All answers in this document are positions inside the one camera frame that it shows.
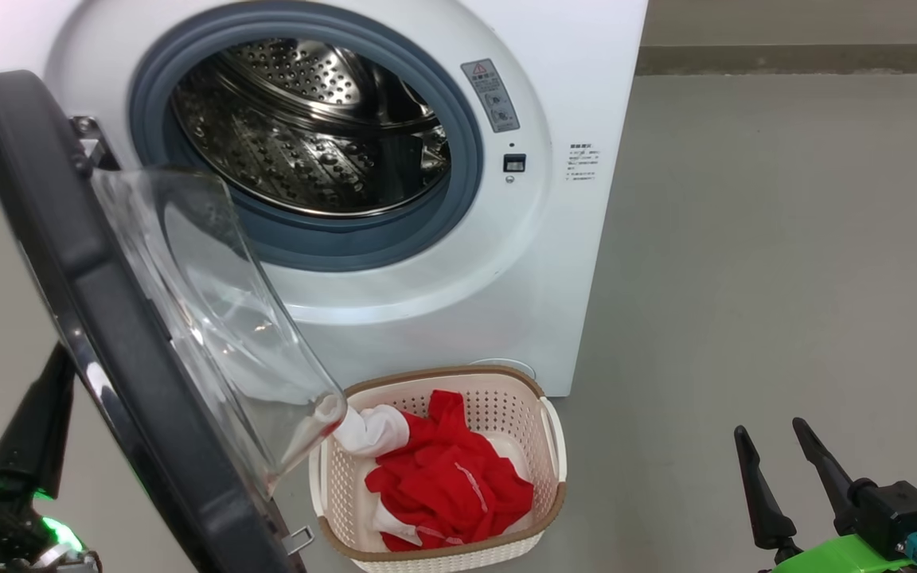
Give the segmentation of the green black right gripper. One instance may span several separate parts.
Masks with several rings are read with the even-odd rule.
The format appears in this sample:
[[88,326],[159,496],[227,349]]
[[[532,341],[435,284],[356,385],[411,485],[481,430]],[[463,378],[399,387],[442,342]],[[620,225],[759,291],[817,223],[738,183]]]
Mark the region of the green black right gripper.
[[[853,480],[804,418],[794,417],[792,427],[833,509],[834,529],[853,532],[784,559],[774,571],[917,572],[916,487],[903,480],[882,487],[868,478]],[[755,547],[799,551],[797,529],[780,511],[743,425],[735,428],[734,442]]]

